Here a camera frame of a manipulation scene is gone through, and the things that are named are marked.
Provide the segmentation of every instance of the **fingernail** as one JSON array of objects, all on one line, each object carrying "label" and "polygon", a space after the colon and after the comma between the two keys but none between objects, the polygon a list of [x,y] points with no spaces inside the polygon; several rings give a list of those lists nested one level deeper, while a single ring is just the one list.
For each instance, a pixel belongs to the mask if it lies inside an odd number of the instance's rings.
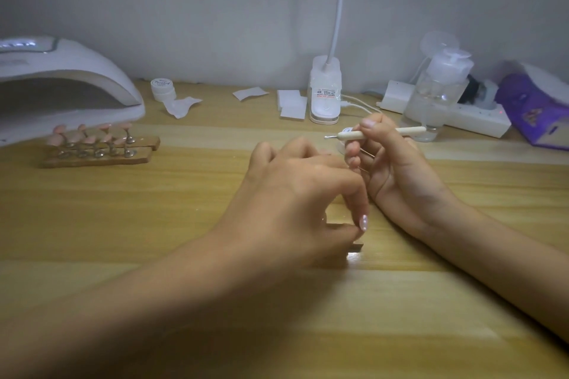
[{"label": "fingernail", "polygon": [[359,228],[364,232],[367,231],[367,215],[363,215],[359,218]]},{"label": "fingernail", "polygon": [[365,118],[360,122],[360,124],[367,129],[372,128],[376,123],[376,121],[370,120],[369,118]]}]

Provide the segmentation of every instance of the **table surface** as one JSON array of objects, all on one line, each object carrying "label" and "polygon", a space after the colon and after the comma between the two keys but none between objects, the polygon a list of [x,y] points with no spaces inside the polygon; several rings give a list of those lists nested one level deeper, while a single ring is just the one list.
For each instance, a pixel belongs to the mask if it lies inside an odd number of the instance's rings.
[{"label": "table surface", "polygon": [[[150,163],[39,169],[39,141],[0,149],[0,318],[100,282],[208,231],[258,141],[281,146],[335,126],[282,120],[276,93],[177,84],[203,102],[180,120],[151,99],[134,133],[158,134]],[[421,145],[467,203],[569,252],[569,153],[446,128]],[[349,221],[340,199],[329,221]],[[569,377],[569,352],[539,325],[379,210],[361,253],[324,261],[249,299],[208,312],[102,377]]]}]

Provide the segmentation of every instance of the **nail art dotting tool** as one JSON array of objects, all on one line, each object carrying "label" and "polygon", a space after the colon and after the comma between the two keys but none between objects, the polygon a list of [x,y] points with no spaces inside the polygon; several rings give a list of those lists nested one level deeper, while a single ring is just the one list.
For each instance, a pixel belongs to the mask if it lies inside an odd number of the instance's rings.
[{"label": "nail art dotting tool", "polygon": [[[427,130],[427,128],[424,126],[415,126],[415,127],[412,126],[410,128],[395,128],[395,130],[402,135],[409,136],[424,132]],[[325,136],[324,138],[325,139],[337,138],[340,141],[349,141],[351,139],[365,139],[366,136],[362,131],[347,131],[347,132],[342,131],[338,132],[338,134],[336,135],[329,135]]]}]

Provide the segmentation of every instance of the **white wall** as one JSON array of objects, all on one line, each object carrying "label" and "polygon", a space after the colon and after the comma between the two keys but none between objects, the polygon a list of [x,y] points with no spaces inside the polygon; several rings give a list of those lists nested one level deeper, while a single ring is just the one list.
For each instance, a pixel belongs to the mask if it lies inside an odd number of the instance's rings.
[{"label": "white wall", "polygon": [[[303,88],[330,44],[336,0],[0,0],[0,36],[54,34],[133,77]],[[345,0],[337,56],[344,88],[406,80],[426,31],[455,33],[474,74],[503,59],[569,81],[568,0]]]}]

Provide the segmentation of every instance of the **purple box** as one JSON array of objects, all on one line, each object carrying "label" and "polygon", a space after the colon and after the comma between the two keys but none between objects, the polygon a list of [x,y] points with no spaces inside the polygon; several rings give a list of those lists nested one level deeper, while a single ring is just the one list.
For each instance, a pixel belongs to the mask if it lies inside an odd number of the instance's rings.
[{"label": "purple box", "polygon": [[506,76],[496,102],[532,145],[569,150],[569,107],[545,94],[528,74]]}]

